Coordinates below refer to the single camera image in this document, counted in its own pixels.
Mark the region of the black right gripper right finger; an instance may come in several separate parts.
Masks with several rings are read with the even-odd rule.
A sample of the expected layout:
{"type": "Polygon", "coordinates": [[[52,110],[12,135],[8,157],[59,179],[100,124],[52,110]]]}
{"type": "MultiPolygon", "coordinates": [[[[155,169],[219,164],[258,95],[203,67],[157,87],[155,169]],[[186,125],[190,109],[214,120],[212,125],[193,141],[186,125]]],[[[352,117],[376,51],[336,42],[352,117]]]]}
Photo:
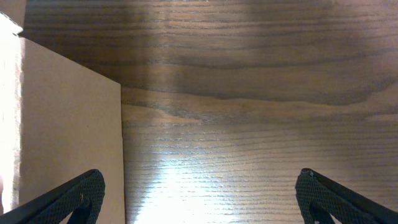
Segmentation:
{"type": "Polygon", "coordinates": [[[304,223],[397,223],[390,210],[312,169],[301,170],[295,184],[304,223]]]}

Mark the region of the brown cardboard box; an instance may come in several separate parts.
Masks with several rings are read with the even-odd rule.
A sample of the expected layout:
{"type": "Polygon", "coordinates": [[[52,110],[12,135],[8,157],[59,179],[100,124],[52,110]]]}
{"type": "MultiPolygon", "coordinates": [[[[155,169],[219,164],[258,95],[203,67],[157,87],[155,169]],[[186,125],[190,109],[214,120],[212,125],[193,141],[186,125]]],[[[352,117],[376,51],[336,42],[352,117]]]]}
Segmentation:
{"type": "Polygon", "coordinates": [[[124,223],[121,87],[23,37],[25,1],[1,1],[1,214],[91,169],[98,223],[124,223]]]}

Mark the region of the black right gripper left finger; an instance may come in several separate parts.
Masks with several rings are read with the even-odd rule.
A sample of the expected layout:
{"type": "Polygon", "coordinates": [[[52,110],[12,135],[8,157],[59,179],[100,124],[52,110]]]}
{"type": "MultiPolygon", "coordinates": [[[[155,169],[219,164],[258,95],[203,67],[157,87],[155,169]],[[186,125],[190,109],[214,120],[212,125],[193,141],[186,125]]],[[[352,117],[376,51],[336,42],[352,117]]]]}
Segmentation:
{"type": "Polygon", "coordinates": [[[105,196],[98,169],[88,170],[55,189],[1,215],[1,224],[95,224],[105,196]]]}

